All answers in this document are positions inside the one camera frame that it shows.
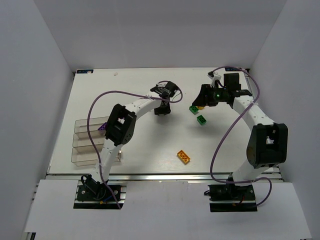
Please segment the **purple lego brick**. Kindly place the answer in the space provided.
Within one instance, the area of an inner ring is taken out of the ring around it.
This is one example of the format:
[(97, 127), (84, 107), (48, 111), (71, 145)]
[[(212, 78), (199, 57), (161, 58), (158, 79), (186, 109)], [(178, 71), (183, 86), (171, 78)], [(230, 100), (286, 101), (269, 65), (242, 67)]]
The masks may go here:
[(104, 131), (104, 130), (106, 129), (106, 126), (107, 126), (107, 122), (105, 122), (104, 124), (102, 124), (102, 125), (98, 128), (98, 130), (99, 130), (99, 131)]

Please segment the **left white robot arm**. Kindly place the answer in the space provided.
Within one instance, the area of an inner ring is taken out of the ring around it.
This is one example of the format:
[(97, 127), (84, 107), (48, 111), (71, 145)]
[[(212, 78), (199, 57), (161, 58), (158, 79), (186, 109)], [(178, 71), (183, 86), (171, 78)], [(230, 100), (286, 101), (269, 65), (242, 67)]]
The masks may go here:
[[(99, 151), (90, 132), (90, 119), (96, 102), (108, 94), (123, 94), (137, 97), (138, 100), (125, 105), (114, 105), (106, 122), (103, 147)], [(108, 180), (113, 162), (118, 151), (132, 139), (137, 120), (152, 110), (155, 115), (167, 115), (171, 112), (170, 104), (178, 103), (182, 99), (182, 90), (168, 80), (158, 82), (145, 95), (120, 90), (106, 91), (98, 95), (89, 108), (86, 120), (87, 134), (97, 155), (97, 163), (90, 174), (81, 177), (85, 188), (95, 195), (104, 187), (109, 189)]]

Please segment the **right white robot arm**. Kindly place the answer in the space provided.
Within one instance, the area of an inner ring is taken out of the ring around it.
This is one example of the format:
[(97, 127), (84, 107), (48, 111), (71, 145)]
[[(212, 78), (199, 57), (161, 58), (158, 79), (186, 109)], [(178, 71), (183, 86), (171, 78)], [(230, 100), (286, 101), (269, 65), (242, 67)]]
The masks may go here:
[(246, 160), (228, 180), (220, 183), (248, 186), (258, 181), (262, 172), (286, 161), (288, 127), (269, 118), (257, 105), (258, 98), (248, 89), (242, 89), (239, 72), (219, 75), (211, 71), (208, 76), (211, 83), (201, 85), (192, 105), (215, 107), (218, 103), (226, 103), (239, 114), (226, 133), (229, 134), (239, 120), (244, 120), (250, 130)]

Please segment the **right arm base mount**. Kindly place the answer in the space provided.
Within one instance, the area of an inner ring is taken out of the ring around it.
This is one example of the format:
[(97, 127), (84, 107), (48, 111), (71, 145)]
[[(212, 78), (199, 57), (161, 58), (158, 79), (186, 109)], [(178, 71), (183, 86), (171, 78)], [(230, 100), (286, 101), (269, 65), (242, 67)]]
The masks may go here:
[(209, 197), (211, 213), (257, 212), (253, 185), (210, 184), (203, 193)]

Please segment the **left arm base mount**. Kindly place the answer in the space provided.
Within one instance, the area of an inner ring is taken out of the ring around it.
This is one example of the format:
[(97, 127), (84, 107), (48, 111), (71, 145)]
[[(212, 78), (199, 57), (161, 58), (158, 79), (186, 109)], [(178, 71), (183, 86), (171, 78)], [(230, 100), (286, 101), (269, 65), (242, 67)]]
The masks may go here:
[(82, 210), (120, 210), (125, 201), (124, 186), (95, 181), (90, 174), (80, 178), (73, 208)]

